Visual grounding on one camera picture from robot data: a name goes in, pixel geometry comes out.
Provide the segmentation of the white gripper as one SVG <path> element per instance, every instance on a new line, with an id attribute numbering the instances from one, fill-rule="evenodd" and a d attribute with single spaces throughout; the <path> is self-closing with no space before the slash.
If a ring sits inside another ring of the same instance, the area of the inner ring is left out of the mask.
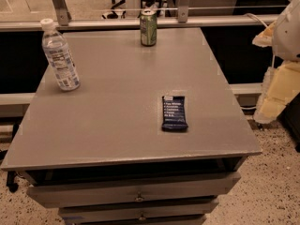
<path id="1" fill-rule="evenodd" d="M 269 24 L 252 44 L 272 46 L 275 56 L 289 60 L 278 68 L 270 67 L 264 74 L 253 119 L 259 124 L 269 124 L 300 93 L 300 0 L 292 0 L 276 22 Z"/>

